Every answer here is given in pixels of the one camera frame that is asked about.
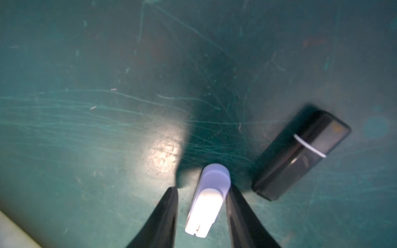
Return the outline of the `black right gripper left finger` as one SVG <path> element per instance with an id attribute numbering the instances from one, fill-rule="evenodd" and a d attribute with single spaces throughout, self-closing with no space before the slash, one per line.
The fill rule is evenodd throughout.
<path id="1" fill-rule="evenodd" d="M 127 245 L 129 248 L 173 248 L 178 215 L 178 190 L 169 187 L 156 208 Z"/>

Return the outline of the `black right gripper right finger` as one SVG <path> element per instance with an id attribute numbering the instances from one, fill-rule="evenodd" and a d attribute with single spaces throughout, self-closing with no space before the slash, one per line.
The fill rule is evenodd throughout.
<path id="1" fill-rule="evenodd" d="M 226 215 L 233 248 L 280 248 L 261 224 L 242 193 L 231 185 L 226 196 Z"/>

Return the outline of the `lavender white usb drive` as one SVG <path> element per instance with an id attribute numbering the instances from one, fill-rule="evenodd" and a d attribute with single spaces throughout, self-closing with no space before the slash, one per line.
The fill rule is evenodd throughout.
<path id="1" fill-rule="evenodd" d="M 213 163 L 204 167 L 188 214 L 185 232 L 206 238 L 231 187 L 228 169 Z"/>

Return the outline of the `white storage box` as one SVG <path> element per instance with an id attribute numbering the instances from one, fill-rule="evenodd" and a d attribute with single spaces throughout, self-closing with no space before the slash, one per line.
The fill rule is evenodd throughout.
<path id="1" fill-rule="evenodd" d="M 1 248 L 41 248 L 15 222 L 1 212 Z"/>

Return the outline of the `black usb drive white stripe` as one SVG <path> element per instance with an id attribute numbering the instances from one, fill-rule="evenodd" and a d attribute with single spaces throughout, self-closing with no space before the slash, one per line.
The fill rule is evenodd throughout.
<path id="1" fill-rule="evenodd" d="M 305 105 L 257 159 L 253 192 L 269 201 L 279 199 L 351 131 L 332 113 Z"/>

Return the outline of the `green table mat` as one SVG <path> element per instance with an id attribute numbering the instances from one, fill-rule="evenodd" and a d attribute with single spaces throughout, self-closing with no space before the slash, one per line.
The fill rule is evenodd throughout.
<path id="1" fill-rule="evenodd" d="M 257 159 L 307 104 L 352 131 L 279 199 Z M 1 1 L 1 211 L 44 248 L 124 248 L 202 169 L 284 248 L 397 245 L 396 1 Z"/>

